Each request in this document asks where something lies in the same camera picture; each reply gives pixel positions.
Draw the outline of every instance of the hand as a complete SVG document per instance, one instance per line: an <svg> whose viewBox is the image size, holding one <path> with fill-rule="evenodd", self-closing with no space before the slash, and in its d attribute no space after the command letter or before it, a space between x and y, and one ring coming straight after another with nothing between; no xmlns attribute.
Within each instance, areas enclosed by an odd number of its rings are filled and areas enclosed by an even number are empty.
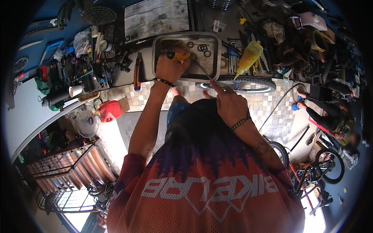
<svg viewBox="0 0 373 233"><path fill-rule="evenodd" d="M336 139L342 139L343 138L343 135L341 133L335 133L334 137Z"/></svg>
<svg viewBox="0 0 373 233"><path fill-rule="evenodd" d="M243 96L237 95L230 88L224 91L213 79L210 79L210 84L217 92L217 113L228 127L248 118L247 100Z"/></svg>
<svg viewBox="0 0 373 233"><path fill-rule="evenodd" d="M173 52L184 55L186 51L181 48L175 48ZM166 55L160 55L157 62L156 78L164 79L172 84L175 84L181 75L190 66L190 60L186 59L182 64L178 61L172 61L166 58Z"/></svg>

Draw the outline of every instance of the beaded bracelet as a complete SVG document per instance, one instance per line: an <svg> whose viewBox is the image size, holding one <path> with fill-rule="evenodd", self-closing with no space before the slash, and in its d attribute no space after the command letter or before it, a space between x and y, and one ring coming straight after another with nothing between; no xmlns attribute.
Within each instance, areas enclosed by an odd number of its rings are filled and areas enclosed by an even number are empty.
<svg viewBox="0 0 373 233"><path fill-rule="evenodd" d="M239 127L240 125L242 125L245 121L246 121L245 119L240 120L235 125L233 125L233 127L231 129L235 130L237 127Z"/></svg>
<svg viewBox="0 0 373 233"><path fill-rule="evenodd" d="M170 83L169 81L166 81L166 80L164 80L164 79L154 78L153 81L154 81L154 82L156 82L156 81L158 81L158 82L162 82L162 83L167 84L167 85L169 85L169 86L171 86L171 87L174 87L174 86L175 86L175 85L173 85L172 83Z"/></svg>

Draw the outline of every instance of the blue shorts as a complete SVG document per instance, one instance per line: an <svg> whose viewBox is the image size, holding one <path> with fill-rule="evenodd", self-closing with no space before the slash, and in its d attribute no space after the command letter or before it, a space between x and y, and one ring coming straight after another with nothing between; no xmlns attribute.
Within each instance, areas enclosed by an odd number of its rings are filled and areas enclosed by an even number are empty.
<svg viewBox="0 0 373 233"><path fill-rule="evenodd" d="M187 102L177 102L171 104L170 108L168 109L167 113L167 126L170 123L170 121L177 116L182 110L189 107L191 104Z"/></svg>

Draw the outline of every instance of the lubricant bottle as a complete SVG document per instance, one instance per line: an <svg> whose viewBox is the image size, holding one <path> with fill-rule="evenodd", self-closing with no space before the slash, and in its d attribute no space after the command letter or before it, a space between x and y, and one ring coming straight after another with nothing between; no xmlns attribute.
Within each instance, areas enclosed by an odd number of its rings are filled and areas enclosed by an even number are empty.
<svg viewBox="0 0 373 233"><path fill-rule="evenodd" d="M234 79L248 70L263 52L263 47L256 41L251 41L238 62L237 74Z"/></svg>

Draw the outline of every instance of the rubber seal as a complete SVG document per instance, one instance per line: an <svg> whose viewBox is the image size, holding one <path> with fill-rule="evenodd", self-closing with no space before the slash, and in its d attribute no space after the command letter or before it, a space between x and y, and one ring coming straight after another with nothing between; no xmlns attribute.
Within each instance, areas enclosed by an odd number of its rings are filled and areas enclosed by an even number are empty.
<svg viewBox="0 0 373 233"><path fill-rule="evenodd" d="M205 45L205 44L200 44L200 45L198 45L197 50L200 51L200 52L205 52L205 51L208 50L208 49L207 49L207 45Z"/></svg>
<svg viewBox="0 0 373 233"><path fill-rule="evenodd" d="M211 52L207 50L207 51L203 52L203 56L210 57L211 56Z"/></svg>
<svg viewBox="0 0 373 233"><path fill-rule="evenodd" d="M187 46L188 48L193 48L193 47L194 47L194 43L193 43L192 41L189 41L189 42L186 44L186 46Z"/></svg>

